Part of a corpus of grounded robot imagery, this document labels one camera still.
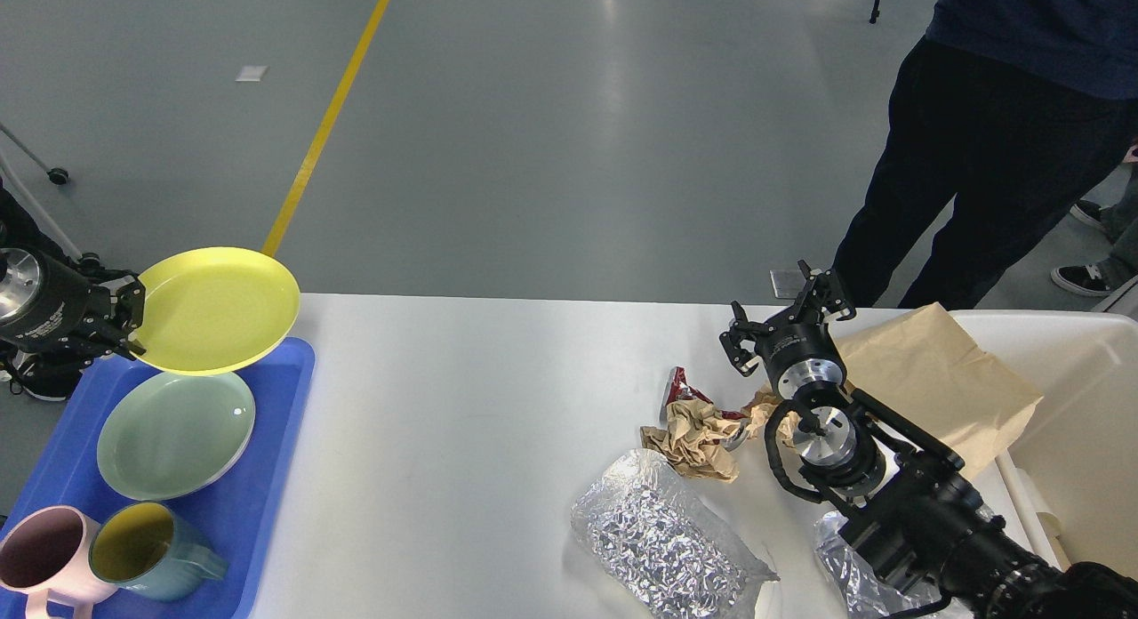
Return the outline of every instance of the yellow plate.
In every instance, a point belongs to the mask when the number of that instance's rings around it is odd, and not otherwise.
[[[300,287],[275,258],[242,247],[203,247],[155,263],[146,287],[139,360],[178,374],[242,369],[284,339]]]

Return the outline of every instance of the black pants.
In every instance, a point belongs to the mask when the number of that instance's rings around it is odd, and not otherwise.
[[[900,307],[975,307],[1000,275],[1122,162],[1138,100],[1102,100],[922,39],[889,100],[885,150],[838,247],[856,306],[956,198]]]

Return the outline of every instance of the yellow floor line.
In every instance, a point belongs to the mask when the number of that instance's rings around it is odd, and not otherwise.
[[[332,125],[336,124],[337,116],[340,116],[340,108],[344,108],[344,101],[347,99],[348,92],[352,91],[353,81],[355,81],[356,73],[360,72],[360,64],[363,63],[363,57],[368,53],[368,47],[370,47],[371,39],[376,35],[376,28],[379,27],[379,23],[384,18],[384,11],[387,10],[388,2],[390,0],[379,0],[376,3],[376,9],[371,13],[371,18],[368,19],[368,26],[363,28],[363,33],[360,34],[360,42],[356,43],[356,48],[352,52],[348,67],[344,69],[344,75],[340,76],[340,84],[336,88],[332,101],[328,105],[323,119],[320,121],[320,127],[316,129],[316,137],[313,137],[312,142],[308,145],[308,154],[305,154],[300,170],[296,173],[296,179],[292,179],[292,187],[288,190],[288,197],[284,197],[284,205],[281,206],[280,213],[277,214],[277,221],[273,222],[272,230],[269,230],[269,238],[265,239],[265,245],[261,251],[270,257],[275,257],[277,249],[281,246],[281,239],[284,239],[289,223],[292,222],[292,214],[296,214],[296,208],[300,205],[300,197],[304,197],[304,189],[308,187],[308,179],[312,178],[313,170],[316,170],[316,162],[320,160],[320,154],[323,152],[324,145],[328,142],[328,135],[332,133]]]

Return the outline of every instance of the gray floor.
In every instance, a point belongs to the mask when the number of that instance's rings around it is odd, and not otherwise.
[[[0,149],[108,265],[259,249],[374,2],[0,0],[0,121],[74,184]],[[830,263],[935,0],[872,2],[393,0],[280,258],[305,291],[773,303]],[[1105,247],[1064,222],[981,307],[1087,310],[1047,272]],[[57,416],[0,401],[0,513]]]

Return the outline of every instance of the teal mug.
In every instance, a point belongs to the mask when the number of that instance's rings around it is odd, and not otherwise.
[[[126,506],[108,519],[90,560],[96,577],[155,601],[185,597],[229,568],[198,529],[156,502]]]

